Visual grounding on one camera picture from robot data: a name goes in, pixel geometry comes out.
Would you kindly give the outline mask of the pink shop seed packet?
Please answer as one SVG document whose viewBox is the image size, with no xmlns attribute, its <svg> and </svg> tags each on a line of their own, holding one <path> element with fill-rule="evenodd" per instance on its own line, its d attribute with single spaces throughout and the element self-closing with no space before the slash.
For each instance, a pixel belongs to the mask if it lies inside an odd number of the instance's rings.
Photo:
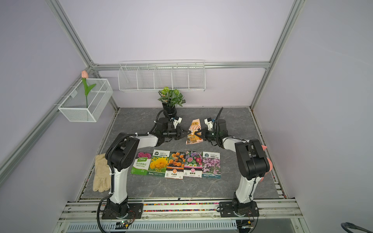
<svg viewBox="0 0 373 233">
<path fill-rule="evenodd" d="M 192 144 L 197 144 L 197 143 L 203 142 L 203 139 L 201 139 L 200 137 L 195 135 L 195 133 L 197 131 L 200 131 L 201 129 L 202 128 L 201 128 L 200 120 L 199 119 L 193 120 L 192 123 L 191 123 L 191 126 L 189 128 L 190 134 L 187 135 L 187 140 L 186 140 L 187 145 L 192 145 Z"/>
</svg>

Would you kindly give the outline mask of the purple flower seed packet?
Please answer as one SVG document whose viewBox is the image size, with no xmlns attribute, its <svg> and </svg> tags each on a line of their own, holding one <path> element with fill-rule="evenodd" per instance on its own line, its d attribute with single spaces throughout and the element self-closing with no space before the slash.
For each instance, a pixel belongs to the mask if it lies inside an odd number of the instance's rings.
<svg viewBox="0 0 373 233">
<path fill-rule="evenodd" d="M 218 152 L 203 152 L 203 178 L 221 178 L 220 153 Z"/>
</svg>

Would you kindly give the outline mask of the pink zinnia seed packet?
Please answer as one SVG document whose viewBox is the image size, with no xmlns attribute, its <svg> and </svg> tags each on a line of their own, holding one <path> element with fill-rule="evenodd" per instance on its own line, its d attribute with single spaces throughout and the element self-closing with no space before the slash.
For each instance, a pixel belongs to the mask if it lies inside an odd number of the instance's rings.
<svg viewBox="0 0 373 233">
<path fill-rule="evenodd" d="M 196 151 L 187 151 L 184 162 L 184 177 L 201 178 L 202 168 L 202 154 Z"/>
</svg>

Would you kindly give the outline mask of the orange marigold seed packet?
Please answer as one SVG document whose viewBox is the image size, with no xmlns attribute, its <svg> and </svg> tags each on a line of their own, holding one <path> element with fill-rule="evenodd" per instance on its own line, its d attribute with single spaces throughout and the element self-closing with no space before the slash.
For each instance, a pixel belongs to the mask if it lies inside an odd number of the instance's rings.
<svg viewBox="0 0 373 233">
<path fill-rule="evenodd" d="M 166 167 L 165 178 L 182 180 L 185 166 L 184 152 L 171 152 Z"/>
</svg>

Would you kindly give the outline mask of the yellow marigold seed packet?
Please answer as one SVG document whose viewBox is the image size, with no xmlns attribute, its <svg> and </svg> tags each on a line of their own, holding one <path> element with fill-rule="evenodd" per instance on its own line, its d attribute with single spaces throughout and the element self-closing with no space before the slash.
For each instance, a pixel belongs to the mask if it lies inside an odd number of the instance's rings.
<svg viewBox="0 0 373 233">
<path fill-rule="evenodd" d="M 165 177 L 170 154 L 169 150 L 154 150 L 147 175 Z"/>
</svg>

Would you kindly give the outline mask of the green seed packet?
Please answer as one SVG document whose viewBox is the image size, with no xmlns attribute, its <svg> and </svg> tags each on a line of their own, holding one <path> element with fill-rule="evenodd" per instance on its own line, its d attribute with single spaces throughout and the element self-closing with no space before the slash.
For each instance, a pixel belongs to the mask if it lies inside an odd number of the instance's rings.
<svg viewBox="0 0 373 233">
<path fill-rule="evenodd" d="M 147 152 L 139 152 L 135 158 L 131 174 L 147 175 L 152 155 Z"/>
</svg>

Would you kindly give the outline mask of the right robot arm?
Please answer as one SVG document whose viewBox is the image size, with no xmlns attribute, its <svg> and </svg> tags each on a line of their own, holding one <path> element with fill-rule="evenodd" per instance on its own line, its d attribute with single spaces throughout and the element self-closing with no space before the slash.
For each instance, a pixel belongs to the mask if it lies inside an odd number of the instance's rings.
<svg viewBox="0 0 373 233">
<path fill-rule="evenodd" d="M 232 200 L 232 209 L 239 211 L 254 208 L 254 192 L 259 181 L 273 169 L 267 157 L 266 146 L 258 139 L 240 139 L 228 134 L 224 119 L 205 119 L 206 127 L 194 133 L 199 138 L 225 150 L 236 153 L 241 180 Z"/>
</svg>

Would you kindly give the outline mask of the black vase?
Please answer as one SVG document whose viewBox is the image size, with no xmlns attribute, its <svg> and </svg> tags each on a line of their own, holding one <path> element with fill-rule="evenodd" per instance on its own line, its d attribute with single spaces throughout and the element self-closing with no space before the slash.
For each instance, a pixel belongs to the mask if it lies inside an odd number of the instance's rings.
<svg viewBox="0 0 373 233">
<path fill-rule="evenodd" d="M 165 110 L 164 115 L 165 117 L 173 118 L 177 116 L 177 109 L 176 106 L 167 106 L 167 104 L 162 104 L 163 109 Z"/>
</svg>

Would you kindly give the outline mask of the pink watering can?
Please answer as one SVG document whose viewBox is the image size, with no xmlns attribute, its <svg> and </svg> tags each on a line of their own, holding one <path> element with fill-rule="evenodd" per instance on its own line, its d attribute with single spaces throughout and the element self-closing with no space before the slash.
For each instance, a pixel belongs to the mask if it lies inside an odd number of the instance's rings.
<svg viewBox="0 0 373 233">
<path fill-rule="evenodd" d="M 260 182 L 262 182 L 264 179 L 264 176 L 267 175 L 274 168 L 272 161 L 266 155 L 267 146 L 261 145 L 261 148 L 262 150 L 259 153 L 260 154 L 259 161 L 260 161 L 260 167 L 261 167 L 260 168 L 261 172 L 259 173 L 261 177 Z"/>
</svg>

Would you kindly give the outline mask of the beige work glove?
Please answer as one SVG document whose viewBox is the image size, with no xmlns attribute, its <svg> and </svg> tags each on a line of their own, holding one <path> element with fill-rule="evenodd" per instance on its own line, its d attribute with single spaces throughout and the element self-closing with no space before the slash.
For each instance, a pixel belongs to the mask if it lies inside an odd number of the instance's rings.
<svg viewBox="0 0 373 233">
<path fill-rule="evenodd" d="M 105 153 L 95 156 L 95 174 L 93 191 L 103 193 L 111 188 L 110 168 L 105 158 Z"/>
</svg>

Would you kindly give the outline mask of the white mesh basket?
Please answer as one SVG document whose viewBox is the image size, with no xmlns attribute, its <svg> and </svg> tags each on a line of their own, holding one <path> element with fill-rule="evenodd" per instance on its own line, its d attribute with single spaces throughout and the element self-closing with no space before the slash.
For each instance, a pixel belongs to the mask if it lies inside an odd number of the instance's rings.
<svg viewBox="0 0 373 233">
<path fill-rule="evenodd" d="M 82 78 L 58 110 L 70 122 L 97 122 L 112 94 L 107 79 Z"/>
</svg>

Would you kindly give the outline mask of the pink artificial tulip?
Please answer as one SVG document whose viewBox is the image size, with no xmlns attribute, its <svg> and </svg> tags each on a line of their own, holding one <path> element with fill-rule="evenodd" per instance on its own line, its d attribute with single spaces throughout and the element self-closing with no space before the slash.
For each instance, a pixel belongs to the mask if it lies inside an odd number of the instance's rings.
<svg viewBox="0 0 373 233">
<path fill-rule="evenodd" d="M 83 83 L 83 86 L 84 86 L 86 108 L 88 108 L 88 106 L 89 106 L 88 105 L 88 95 L 89 95 L 90 91 L 96 86 L 96 83 L 88 85 L 87 79 L 89 78 L 89 75 L 85 70 L 82 71 L 81 77 L 82 77 L 82 83 Z"/>
</svg>

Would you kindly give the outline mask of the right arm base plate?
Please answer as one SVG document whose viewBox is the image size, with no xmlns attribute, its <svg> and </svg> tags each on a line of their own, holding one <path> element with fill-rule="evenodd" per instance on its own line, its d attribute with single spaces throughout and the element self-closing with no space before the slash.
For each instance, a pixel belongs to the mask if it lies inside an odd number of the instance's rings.
<svg viewBox="0 0 373 233">
<path fill-rule="evenodd" d="M 217 212 L 221 217 L 258 217 L 259 208 L 255 201 L 237 203 L 234 201 L 219 202 Z"/>
</svg>

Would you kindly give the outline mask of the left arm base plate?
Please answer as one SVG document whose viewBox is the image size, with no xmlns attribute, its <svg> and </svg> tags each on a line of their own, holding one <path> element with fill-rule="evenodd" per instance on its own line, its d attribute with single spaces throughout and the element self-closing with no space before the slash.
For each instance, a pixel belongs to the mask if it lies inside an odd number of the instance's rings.
<svg viewBox="0 0 373 233">
<path fill-rule="evenodd" d="M 102 219 L 140 219 L 143 213 L 142 203 L 125 203 L 121 207 L 110 203 L 103 210 Z"/>
</svg>

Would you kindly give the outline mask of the aluminium front rail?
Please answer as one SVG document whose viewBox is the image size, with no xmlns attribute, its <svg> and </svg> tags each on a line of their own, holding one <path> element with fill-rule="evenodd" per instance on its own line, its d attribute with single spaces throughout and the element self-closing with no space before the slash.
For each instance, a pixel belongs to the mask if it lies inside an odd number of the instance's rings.
<svg viewBox="0 0 373 233">
<path fill-rule="evenodd" d="M 294 199 L 256 200 L 249 207 L 235 210 L 230 200 L 191 199 L 191 200 L 158 200 L 130 199 L 126 207 L 129 213 L 126 218 L 137 218 L 143 221 L 155 220 L 202 220 L 202 219 L 270 219 L 270 218 L 303 218 L 303 214 Z M 59 221 L 118 220 L 120 216 L 110 210 L 106 203 L 91 202 L 67 203 Z"/>
</svg>

